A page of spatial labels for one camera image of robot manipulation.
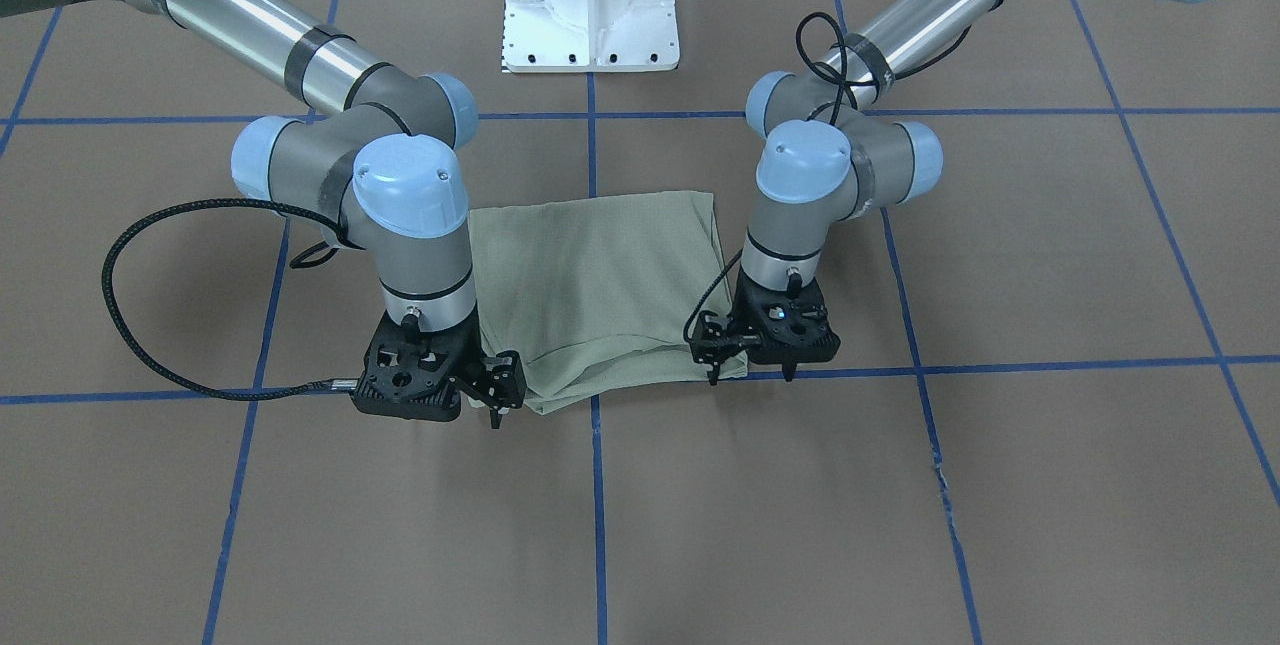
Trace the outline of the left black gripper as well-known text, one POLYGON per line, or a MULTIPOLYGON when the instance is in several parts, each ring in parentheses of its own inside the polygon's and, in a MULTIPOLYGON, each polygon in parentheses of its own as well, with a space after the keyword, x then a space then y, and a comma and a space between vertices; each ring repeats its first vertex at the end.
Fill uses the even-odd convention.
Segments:
POLYGON ((777 363, 783 380, 794 381, 799 363, 829 362, 841 344, 829 326, 817 280, 790 296, 787 291, 763 288, 740 273, 731 316, 692 314, 690 328, 692 361, 708 367, 712 386, 719 381, 722 363, 744 349, 750 363, 777 363))

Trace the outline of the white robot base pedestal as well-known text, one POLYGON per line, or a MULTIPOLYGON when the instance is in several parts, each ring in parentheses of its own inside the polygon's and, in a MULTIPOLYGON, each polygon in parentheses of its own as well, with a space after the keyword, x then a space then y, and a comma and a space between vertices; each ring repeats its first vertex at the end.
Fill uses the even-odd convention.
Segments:
POLYGON ((500 67, 509 74, 675 70, 676 0, 504 0, 500 67))

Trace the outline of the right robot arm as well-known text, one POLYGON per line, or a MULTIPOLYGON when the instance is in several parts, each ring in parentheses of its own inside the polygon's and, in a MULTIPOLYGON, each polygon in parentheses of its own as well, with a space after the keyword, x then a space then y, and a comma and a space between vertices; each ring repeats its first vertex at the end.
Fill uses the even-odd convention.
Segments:
POLYGON ((183 389, 238 402, 239 393, 170 371, 127 325, 114 288, 123 250, 165 218, 201 209, 265 209, 319 227, 323 239, 291 262, 325 264, 338 250, 370 253, 384 311, 357 379, 276 386, 257 402, 344 393, 362 413, 451 422, 470 402, 500 427, 525 403, 513 349, 485 353, 468 235, 468 193, 457 150, 474 139, 477 109, 462 81, 408 76, 351 35, 287 0, 3 0, 3 15, 118 1, 216 45, 316 113, 316 122, 261 116, 230 154, 237 198, 161 209, 111 244, 101 271, 108 314, 124 344, 183 389))

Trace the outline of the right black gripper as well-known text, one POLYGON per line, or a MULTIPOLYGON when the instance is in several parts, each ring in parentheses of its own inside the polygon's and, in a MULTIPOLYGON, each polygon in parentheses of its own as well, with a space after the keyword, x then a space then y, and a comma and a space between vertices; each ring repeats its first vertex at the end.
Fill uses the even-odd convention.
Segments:
POLYGON ((525 403, 527 385, 516 349, 483 354, 479 316, 442 331, 420 331, 383 314, 374 331, 351 401, 362 413, 451 422, 461 413, 453 379, 470 367, 470 401, 489 412, 490 427, 525 403))

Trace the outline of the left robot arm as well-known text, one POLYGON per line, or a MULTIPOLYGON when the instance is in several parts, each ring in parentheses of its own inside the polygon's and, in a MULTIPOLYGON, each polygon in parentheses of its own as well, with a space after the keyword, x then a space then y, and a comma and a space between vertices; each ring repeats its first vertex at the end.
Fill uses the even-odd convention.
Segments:
POLYGON ((1277 0, 966 0, 877 95, 945 171, 884 232, 934 372, 1277 363, 1277 0))

